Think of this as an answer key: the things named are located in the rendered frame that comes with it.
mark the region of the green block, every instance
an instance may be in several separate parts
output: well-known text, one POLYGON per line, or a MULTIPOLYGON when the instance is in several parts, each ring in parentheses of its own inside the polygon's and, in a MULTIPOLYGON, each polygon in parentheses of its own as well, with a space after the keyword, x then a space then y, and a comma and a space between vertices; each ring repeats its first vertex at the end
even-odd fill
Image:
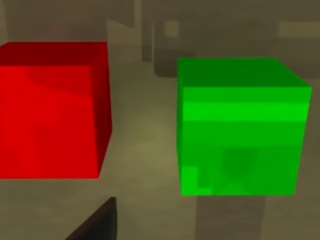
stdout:
POLYGON ((180 58, 181 194, 294 195, 311 92, 274 58, 180 58))

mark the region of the red block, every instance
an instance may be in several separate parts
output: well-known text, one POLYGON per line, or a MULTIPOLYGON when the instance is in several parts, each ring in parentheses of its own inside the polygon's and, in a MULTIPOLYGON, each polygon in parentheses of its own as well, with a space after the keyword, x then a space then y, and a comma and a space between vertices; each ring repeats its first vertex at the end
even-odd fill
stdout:
POLYGON ((106 42, 0 47, 0 178, 98 178, 112 132, 106 42))

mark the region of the brown surface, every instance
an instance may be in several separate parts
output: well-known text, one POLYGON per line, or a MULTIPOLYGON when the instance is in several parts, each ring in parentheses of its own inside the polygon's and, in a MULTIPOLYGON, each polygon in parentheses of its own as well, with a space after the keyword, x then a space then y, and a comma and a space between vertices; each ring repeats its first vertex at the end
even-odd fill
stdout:
MULTIPOLYGON (((86 0, 83 4, 82 1, 85 0, 62 4, 8 0, 10 40, 104 39, 107 28, 103 7, 94 7, 100 0, 86 0)), ((161 60, 160 71, 174 71, 172 67, 161 67, 173 60, 165 54, 170 51, 187 51, 200 57, 266 55, 279 57, 314 86, 296 196, 227 200, 179 196, 176 80, 156 76, 151 63, 141 62, 141 42, 152 43, 146 43, 150 39, 142 40, 141 30, 150 24, 144 22, 141 0, 137 0, 135 12, 139 14, 135 16, 134 28, 115 22, 108 25, 114 132, 101 178, 1 181, 1 240, 64 239, 110 196, 118 197, 118 240, 319 239, 320 40, 282 39, 277 34, 281 21, 319 21, 320 2, 197 3, 149 2, 149 8, 156 11, 155 22, 179 21, 182 36, 164 40, 162 33, 157 33, 162 40, 154 39, 159 50, 154 61, 161 60)), ((148 13, 148 6, 144 7, 143 12, 148 13)), ((149 61, 150 53, 143 59, 149 61)))

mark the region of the block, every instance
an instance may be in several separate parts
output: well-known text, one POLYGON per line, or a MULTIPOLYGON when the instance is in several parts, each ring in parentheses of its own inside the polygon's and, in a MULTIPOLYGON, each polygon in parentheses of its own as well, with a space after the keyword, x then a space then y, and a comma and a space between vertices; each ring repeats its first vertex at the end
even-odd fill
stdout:
POLYGON ((294 195, 311 93, 274 58, 180 58, 180 193, 294 195))
POLYGON ((106 42, 0 47, 0 179, 96 179, 112 133, 106 42))

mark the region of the red cube's side face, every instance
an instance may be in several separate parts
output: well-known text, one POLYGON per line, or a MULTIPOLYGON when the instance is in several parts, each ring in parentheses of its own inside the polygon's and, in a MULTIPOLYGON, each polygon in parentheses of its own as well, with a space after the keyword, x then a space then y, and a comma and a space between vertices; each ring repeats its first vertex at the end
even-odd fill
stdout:
POLYGON ((97 178, 112 132, 107 44, 0 47, 0 178, 97 178))

